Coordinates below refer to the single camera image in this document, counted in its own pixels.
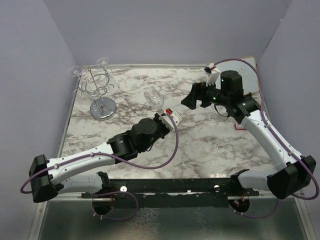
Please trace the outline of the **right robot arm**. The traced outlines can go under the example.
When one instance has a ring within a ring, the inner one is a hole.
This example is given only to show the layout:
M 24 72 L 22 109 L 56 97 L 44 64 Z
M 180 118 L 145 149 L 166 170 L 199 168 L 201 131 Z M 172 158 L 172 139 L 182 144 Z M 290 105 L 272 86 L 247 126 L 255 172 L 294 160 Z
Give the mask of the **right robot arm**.
M 315 159 L 301 155 L 280 135 L 252 95 L 244 94 L 242 76 L 237 71 L 223 71 L 220 88 L 214 83 L 193 83 L 181 104 L 194 110 L 197 101 L 201 102 L 202 108 L 212 104 L 225 107 L 227 116 L 249 131 L 273 162 L 274 170 L 266 173 L 243 170 L 234 174 L 236 179 L 229 184 L 234 195 L 240 196 L 253 188 L 270 191 L 283 200 L 310 184 L 316 167 Z

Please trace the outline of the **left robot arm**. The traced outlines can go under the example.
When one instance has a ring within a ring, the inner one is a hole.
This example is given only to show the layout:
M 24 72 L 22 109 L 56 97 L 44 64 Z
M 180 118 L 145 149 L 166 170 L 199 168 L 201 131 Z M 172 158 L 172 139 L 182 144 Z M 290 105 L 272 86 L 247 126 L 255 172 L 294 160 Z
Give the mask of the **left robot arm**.
M 175 157 L 179 146 L 178 125 L 183 118 L 167 109 L 154 118 L 143 118 L 130 130 L 115 135 L 107 142 L 69 156 L 47 158 L 41 154 L 33 159 L 29 169 L 29 179 L 23 184 L 30 184 L 34 203 L 51 200 L 64 193 L 87 192 L 103 198 L 111 190 L 107 174 L 98 172 L 93 176 L 80 174 L 95 168 L 125 163 L 139 169 L 148 166 L 133 163 L 138 154 L 149 151 L 158 139 L 164 139 L 171 131 L 175 132 L 175 147 L 171 157 L 153 170 L 168 165 Z

